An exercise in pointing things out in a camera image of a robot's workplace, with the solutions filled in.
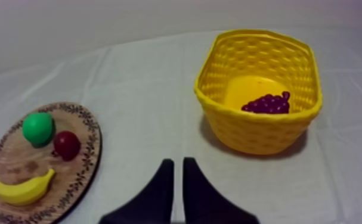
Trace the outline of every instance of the purple grapes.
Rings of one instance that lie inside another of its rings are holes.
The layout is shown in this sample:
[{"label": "purple grapes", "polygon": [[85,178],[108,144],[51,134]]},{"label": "purple grapes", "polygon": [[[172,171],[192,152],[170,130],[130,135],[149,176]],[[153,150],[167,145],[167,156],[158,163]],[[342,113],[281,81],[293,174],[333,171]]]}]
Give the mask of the purple grapes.
[{"label": "purple grapes", "polygon": [[242,110],[258,114],[287,114],[289,113],[289,97],[290,93],[286,91],[282,92],[282,97],[267,94],[244,105]]}]

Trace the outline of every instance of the woven basket pattern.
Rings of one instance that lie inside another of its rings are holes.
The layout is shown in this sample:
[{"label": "woven basket pattern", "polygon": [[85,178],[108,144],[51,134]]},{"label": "woven basket pattern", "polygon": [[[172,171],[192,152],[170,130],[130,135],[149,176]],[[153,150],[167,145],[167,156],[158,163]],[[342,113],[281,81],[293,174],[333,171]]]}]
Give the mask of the woven basket pattern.
[{"label": "woven basket pattern", "polygon": [[[225,107],[228,81],[250,74],[284,84],[291,93],[290,113],[254,114]],[[290,146],[322,105],[312,50],[266,30],[219,35],[194,90],[215,135],[230,148],[250,154],[274,154]]]}]

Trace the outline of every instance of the table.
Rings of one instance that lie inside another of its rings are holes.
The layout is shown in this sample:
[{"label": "table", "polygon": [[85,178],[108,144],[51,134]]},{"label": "table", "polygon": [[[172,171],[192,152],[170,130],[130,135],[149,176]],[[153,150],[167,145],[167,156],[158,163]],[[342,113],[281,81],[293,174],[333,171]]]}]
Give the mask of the table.
[{"label": "table", "polygon": [[62,223],[97,223],[175,162],[172,218],[184,219],[182,160],[263,224],[362,223],[362,30],[272,29],[309,44],[324,106],[292,150],[269,157],[227,150],[211,132],[193,82],[219,32],[108,46],[0,74],[0,137],[30,110],[72,101],[100,122],[103,156],[90,190]]}]

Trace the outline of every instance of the round wooden board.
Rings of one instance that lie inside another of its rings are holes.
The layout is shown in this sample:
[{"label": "round wooden board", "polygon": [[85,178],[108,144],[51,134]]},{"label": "round wooden board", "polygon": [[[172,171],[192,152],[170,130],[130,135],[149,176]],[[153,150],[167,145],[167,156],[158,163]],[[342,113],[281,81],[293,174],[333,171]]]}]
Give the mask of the round wooden board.
[{"label": "round wooden board", "polygon": [[11,206],[0,200],[0,223],[54,223],[60,220],[86,193],[100,161],[101,133],[93,115],[83,106],[57,102],[34,112],[50,113],[56,133],[69,130],[81,142],[80,153],[71,161],[51,155],[52,141],[33,148],[22,135],[23,119],[14,124],[0,140],[0,181],[17,184],[56,171],[49,191],[39,201],[23,207]]}]

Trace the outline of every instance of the banana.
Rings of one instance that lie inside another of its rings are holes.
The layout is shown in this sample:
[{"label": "banana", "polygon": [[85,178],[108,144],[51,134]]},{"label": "banana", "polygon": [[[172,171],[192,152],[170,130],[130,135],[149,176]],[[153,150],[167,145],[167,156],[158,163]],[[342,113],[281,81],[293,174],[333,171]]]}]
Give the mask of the banana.
[{"label": "banana", "polygon": [[47,192],[48,183],[54,173],[54,170],[49,169],[46,175],[32,178],[18,185],[6,185],[0,182],[0,199],[14,206],[31,204]]}]

